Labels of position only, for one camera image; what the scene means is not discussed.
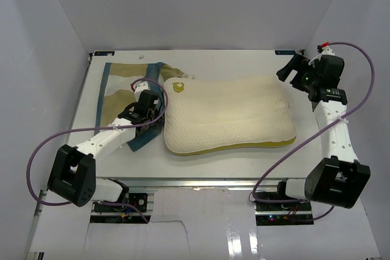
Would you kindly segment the blue beige white checked pillowcase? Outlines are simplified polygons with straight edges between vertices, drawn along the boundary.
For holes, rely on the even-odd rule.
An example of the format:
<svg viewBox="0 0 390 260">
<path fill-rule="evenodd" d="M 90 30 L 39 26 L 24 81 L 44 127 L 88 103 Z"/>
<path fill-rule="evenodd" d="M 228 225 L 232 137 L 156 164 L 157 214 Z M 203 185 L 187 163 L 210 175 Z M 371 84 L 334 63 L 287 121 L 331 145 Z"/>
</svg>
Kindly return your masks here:
<svg viewBox="0 0 390 260">
<path fill-rule="evenodd" d="M 97 100 L 95 127 L 108 126 L 126 106 L 136 101 L 130 84 L 142 77 L 161 85 L 173 77 L 194 79 L 193 76 L 163 62 L 133 65 L 106 63 Z M 140 150 L 161 133 L 163 126 L 164 116 L 156 124 L 146 126 L 143 133 L 141 128 L 136 128 L 136 137 L 127 142 L 127 145 L 133 152 Z"/>
</svg>

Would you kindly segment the white pillow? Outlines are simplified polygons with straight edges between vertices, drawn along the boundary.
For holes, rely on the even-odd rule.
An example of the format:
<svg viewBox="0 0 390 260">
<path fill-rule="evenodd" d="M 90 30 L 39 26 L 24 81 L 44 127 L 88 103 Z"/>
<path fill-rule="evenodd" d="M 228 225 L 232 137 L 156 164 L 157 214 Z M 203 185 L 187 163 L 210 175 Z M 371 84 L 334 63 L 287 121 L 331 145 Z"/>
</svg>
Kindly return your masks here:
<svg viewBox="0 0 390 260">
<path fill-rule="evenodd" d="M 296 139 L 289 102 L 276 77 L 214 82 L 172 77 L 164 89 L 164 139 L 174 154 L 284 147 Z"/>
</svg>

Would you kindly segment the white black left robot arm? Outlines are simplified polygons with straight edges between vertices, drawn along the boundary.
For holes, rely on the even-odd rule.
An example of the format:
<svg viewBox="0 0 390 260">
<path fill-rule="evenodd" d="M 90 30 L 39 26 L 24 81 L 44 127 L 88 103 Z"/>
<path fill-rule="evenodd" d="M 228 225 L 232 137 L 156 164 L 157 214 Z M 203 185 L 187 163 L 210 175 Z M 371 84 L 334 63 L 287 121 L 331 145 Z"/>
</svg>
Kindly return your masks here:
<svg viewBox="0 0 390 260">
<path fill-rule="evenodd" d="M 157 137 L 162 130 L 161 106 L 161 95 L 143 90 L 107 130 L 74 147 L 61 146 L 48 189 L 78 207 L 93 200 L 107 201 L 117 211 L 125 209 L 129 203 L 128 187 L 118 180 L 97 179 L 96 165 L 125 144 L 135 152 Z"/>
</svg>

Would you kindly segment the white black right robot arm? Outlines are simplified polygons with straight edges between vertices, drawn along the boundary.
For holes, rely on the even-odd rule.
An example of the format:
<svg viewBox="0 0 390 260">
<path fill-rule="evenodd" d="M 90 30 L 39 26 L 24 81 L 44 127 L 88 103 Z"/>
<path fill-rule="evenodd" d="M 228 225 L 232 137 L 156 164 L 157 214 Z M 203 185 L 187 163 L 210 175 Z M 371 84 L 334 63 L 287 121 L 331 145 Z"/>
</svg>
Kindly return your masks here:
<svg viewBox="0 0 390 260">
<path fill-rule="evenodd" d="M 278 183 L 276 205 L 290 210 L 297 199 L 352 208 L 368 182 L 369 166 L 359 162 L 349 136 L 346 92 L 338 87 L 344 60 L 334 55 L 320 55 L 313 61 L 295 54 L 277 71 L 284 82 L 292 71 L 293 88 L 308 94 L 321 134 L 322 160 L 305 179 L 287 178 Z"/>
</svg>

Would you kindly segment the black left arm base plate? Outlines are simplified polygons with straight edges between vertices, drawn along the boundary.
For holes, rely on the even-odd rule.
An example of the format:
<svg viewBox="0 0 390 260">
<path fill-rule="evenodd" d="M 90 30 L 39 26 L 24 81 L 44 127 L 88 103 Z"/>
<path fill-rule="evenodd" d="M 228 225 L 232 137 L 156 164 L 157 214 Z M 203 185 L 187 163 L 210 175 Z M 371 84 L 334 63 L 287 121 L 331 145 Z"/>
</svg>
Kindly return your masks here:
<svg viewBox="0 0 390 260">
<path fill-rule="evenodd" d="M 147 201 L 147 193 L 128 193 L 123 199 L 125 204 L 136 207 L 142 213 L 147 211 Z M 128 206 L 108 206 L 95 202 L 92 211 L 95 213 L 132 213 L 133 209 Z"/>
</svg>

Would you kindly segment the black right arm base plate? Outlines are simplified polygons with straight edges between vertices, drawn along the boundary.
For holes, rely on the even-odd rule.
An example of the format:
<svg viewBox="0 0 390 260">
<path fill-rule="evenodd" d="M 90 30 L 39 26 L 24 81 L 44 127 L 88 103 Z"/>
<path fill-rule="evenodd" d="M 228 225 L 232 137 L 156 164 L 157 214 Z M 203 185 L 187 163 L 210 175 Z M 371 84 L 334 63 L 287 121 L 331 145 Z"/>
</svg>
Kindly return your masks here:
<svg viewBox="0 0 390 260">
<path fill-rule="evenodd" d="M 282 214 L 293 216 L 297 212 L 311 212 L 311 204 L 306 203 L 283 203 L 281 200 L 286 198 L 278 195 L 276 192 L 256 192 L 255 195 L 262 200 L 276 200 L 277 203 L 255 202 L 255 210 L 258 212 L 276 212 L 281 211 Z"/>
</svg>

